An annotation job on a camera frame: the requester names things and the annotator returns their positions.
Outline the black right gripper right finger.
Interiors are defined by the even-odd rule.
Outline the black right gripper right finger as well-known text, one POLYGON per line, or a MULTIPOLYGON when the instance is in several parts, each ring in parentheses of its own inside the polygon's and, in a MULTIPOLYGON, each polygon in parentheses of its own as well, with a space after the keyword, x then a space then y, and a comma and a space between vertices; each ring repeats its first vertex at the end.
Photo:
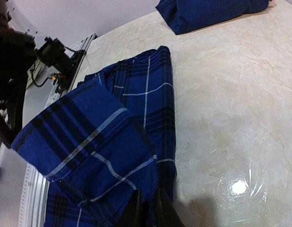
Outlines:
POLYGON ((156 193, 156 213, 159 227, 183 227, 183 223, 176 213, 164 189, 158 189, 156 193))

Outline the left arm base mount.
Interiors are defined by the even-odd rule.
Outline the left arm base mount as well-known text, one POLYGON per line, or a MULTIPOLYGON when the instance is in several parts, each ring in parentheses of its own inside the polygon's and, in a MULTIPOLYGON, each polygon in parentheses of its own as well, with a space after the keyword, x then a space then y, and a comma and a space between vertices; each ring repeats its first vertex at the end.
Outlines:
POLYGON ((68 90, 75 76, 79 64, 86 54, 86 50, 71 50, 73 55, 69 57, 65 51, 69 50, 58 38, 46 37, 45 44, 35 50, 38 59, 48 67, 54 67, 58 73, 52 77, 57 86, 55 93, 62 94, 68 90))

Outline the blue plaid garment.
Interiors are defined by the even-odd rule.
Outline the blue plaid garment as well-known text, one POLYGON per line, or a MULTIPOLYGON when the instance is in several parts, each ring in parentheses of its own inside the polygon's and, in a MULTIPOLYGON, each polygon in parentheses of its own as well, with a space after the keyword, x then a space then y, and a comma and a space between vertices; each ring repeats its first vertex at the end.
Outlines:
POLYGON ((150 133, 143 136, 133 128, 138 124, 134 103, 138 101, 139 96, 144 96, 148 100, 154 93, 152 88, 146 88, 144 92, 135 91, 133 78, 133 75, 127 76, 126 86, 122 92, 122 98, 119 100, 131 114, 131 122, 127 122, 123 116, 114 120, 112 122, 113 130, 105 144, 106 153, 97 156, 105 163, 107 170, 103 174, 103 179, 108 187, 103 193, 101 201, 113 212, 106 227, 117 225, 135 190, 142 192, 142 207, 146 212, 144 226, 147 227, 158 225, 155 213, 157 190, 164 189, 169 198, 173 198, 176 176, 176 132, 174 150, 167 150, 158 155, 158 146, 151 146, 147 142, 150 133))

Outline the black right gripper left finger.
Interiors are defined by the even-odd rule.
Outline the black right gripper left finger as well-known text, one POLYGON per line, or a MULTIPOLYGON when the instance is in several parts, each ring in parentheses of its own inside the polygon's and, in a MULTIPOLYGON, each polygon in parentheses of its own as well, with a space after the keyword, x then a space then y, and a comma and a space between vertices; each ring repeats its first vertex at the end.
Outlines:
POLYGON ((135 190, 121 216, 118 227, 140 227, 142 225, 142 192, 135 190))

